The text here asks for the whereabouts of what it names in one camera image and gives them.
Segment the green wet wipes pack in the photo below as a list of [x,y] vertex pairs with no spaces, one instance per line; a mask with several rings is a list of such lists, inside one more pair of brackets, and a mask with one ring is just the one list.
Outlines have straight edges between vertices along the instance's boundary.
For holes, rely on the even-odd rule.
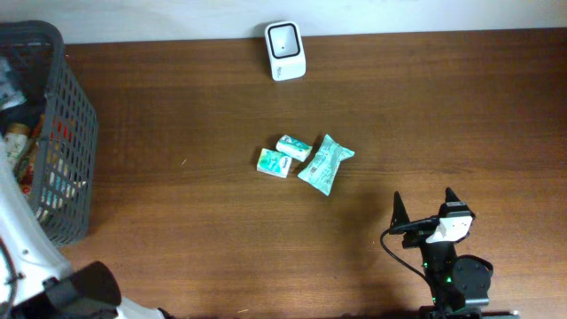
[[298,178],[329,196],[340,163],[354,156],[355,152],[342,146],[326,135],[309,164],[298,174]]

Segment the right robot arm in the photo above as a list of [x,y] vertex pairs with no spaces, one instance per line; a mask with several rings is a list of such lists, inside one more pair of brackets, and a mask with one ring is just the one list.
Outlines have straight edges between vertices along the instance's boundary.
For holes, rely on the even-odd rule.
[[[476,215],[451,188],[445,189],[445,201],[431,217],[412,221],[401,195],[393,195],[392,219],[379,242],[399,264],[421,277],[431,292],[432,304],[421,306],[417,316],[426,319],[518,318],[514,312],[485,313],[489,305],[494,267],[474,255],[458,255],[455,245],[469,234]],[[417,248],[422,256],[422,268],[417,269],[393,253],[385,244],[386,236],[402,235],[402,247]]]

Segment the white tube with bamboo print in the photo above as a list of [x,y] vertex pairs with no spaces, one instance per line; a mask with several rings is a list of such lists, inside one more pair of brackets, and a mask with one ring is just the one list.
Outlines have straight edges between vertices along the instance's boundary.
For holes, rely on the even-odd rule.
[[12,123],[4,135],[7,160],[11,169],[14,169],[27,149],[30,127],[22,123]]

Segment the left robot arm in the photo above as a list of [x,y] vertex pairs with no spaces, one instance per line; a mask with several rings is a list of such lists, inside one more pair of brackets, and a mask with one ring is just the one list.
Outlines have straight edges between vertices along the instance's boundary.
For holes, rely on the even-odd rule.
[[1,144],[1,316],[3,318],[158,318],[162,308],[125,298],[110,269],[79,270],[47,238],[19,190]]

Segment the orange spaghetti packet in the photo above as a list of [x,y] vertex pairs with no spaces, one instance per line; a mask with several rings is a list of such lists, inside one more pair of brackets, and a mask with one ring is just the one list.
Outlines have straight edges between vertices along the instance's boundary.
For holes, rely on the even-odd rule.
[[32,190],[32,184],[35,173],[35,158],[36,154],[39,152],[39,138],[43,129],[45,115],[42,114],[40,120],[37,122],[30,138],[27,141],[27,148],[25,150],[24,156],[19,164],[19,171],[17,174],[19,188],[22,191],[25,198],[29,198]]

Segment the Kleenex tissue pack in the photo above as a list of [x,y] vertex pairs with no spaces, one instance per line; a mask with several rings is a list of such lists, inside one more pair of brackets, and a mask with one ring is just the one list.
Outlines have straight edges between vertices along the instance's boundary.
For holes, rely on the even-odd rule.
[[292,136],[283,135],[276,143],[276,149],[295,160],[304,162],[309,157],[313,147]]
[[268,175],[286,178],[289,174],[292,157],[278,151],[262,148],[256,169]]

